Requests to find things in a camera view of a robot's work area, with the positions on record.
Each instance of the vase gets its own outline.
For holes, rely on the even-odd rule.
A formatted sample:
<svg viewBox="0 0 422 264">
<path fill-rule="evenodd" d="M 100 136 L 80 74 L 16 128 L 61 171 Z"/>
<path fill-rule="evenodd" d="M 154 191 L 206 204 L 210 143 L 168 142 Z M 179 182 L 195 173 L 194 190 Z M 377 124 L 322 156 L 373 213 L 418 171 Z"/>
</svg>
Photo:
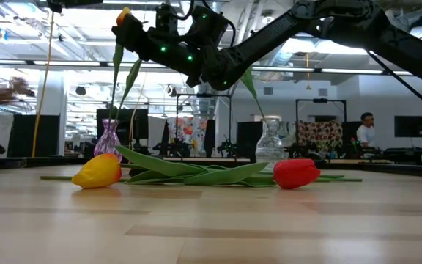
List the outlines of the vase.
<svg viewBox="0 0 422 264">
<path fill-rule="evenodd" d="M 267 118 L 263 122 L 263 135 L 256 145 L 256 162 L 268 162 L 265 170 L 273 170 L 278 161 L 284 159 L 283 142 L 279 139 L 280 122 L 276 118 Z"/>
<path fill-rule="evenodd" d="M 118 120 L 110 120 L 108 125 L 108 119 L 102 120 L 103 134 L 94 148 L 94 156 L 98 156 L 104 153 L 113 153 L 117 158 L 118 162 L 123 159 L 122 154 L 116 150 L 116 146 L 120 145 L 120 140 L 116 135 L 116 127 L 118 126 Z"/>
</svg>

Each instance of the glass vase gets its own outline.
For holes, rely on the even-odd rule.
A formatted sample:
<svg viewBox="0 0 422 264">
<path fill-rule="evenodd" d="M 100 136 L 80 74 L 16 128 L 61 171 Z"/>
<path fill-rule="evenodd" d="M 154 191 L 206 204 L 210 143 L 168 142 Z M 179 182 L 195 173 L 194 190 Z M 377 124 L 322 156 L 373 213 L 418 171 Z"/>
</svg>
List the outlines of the glass vase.
<svg viewBox="0 0 422 264">
<path fill-rule="evenodd" d="M 110 120 L 110 126 L 108 125 L 108 119 L 102 120 L 103 124 L 103 134 L 100 137 L 99 141 L 95 145 L 94 155 L 98 156 L 104 153 L 113 153 L 118 158 L 118 161 L 121 162 L 123 156 L 115 146 L 120 145 L 120 140 L 116 135 L 116 127 L 118 126 L 118 120 Z"/>
<path fill-rule="evenodd" d="M 265 170 L 273 170 L 278 161 L 284 159 L 283 142 L 279 139 L 280 122 L 276 118 L 263 121 L 263 135 L 256 145 L 256 162 L 268 162 Z"/>
</svg>

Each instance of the pink glass vase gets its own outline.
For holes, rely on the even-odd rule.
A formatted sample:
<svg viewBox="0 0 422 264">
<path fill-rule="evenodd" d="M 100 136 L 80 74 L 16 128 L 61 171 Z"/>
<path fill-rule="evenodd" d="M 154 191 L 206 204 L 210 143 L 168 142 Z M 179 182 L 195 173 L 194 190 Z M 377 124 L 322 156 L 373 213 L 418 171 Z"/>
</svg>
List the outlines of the pink glass vase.
<svg viewBox="0 0 422 264">
<path fill-rule="evenodd" d="M 115 148 L 116 146 L 120 145 L 120 140 L 116 135 L 116 127 L 118 126 L 118 120 L 110 120 L 110 126 L 108 126 L 108 119 L 104 119 L 102 120 L 102 124 L 103 134 L 95 145 L 94 155 L 98 156 L 104 153 L 113 153 L 118 158 L 118 161 L 121 162 L 123 156 Z"/>
</svg>

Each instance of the pillar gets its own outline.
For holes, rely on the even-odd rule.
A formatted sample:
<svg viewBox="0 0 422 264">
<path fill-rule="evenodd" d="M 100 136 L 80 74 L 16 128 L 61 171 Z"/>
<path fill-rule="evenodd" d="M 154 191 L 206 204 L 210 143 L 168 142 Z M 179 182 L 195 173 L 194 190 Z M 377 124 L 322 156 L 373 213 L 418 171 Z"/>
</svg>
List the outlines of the pillar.
<svg viewBox="0 0 422 264">
<path fill-rule="evenodd" d="M 67 119 L 67 95 L 70 90 L 69 78 L 64 71 L 51 70 L 48 72 L 47 83 L 45 86 L 45 96 L 41 108 L 41 115 L 58 115 L 59 116 L 59 132 L 58 132 L 58 153 L 64 155 L 64 135 L 66 132 Z M 42 97 L 43 82 L 45 72 L 40 71 L 40 79 L 38 83 L 37 93 L 37 110 Z"/>
</svg>

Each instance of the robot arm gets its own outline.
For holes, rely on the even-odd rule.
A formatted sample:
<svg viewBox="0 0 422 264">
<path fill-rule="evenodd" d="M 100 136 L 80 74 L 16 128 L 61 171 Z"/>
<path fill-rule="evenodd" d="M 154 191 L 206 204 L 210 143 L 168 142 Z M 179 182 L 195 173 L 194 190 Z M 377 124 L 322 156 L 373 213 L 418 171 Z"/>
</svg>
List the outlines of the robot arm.
<svg viewBox="0 0 422 264">
<path fill-rule="evenodd" d="M 159 27 L 145 32 L 132 15 L 126 15 L 122 25 L 112 31 L 118 44 L 137 52 L 141 59 L 187 75 L 191 87 L 208 81 L 216 90 L 228 89 L 255 61 L 299 32 L 364 48 L 422 78 L 422 40 L 391 25 L 372 0 L 301 0 L 244 42 L 219 51 L 222 34 L 216 33 L 215 25 L 224 25 L 223 33 L 227 27 L 223 20 L 222 15 L 196 7 L 193 25 L 185 36 L 175 36 L 170 30 L 158 34 Z"/>
</svg>

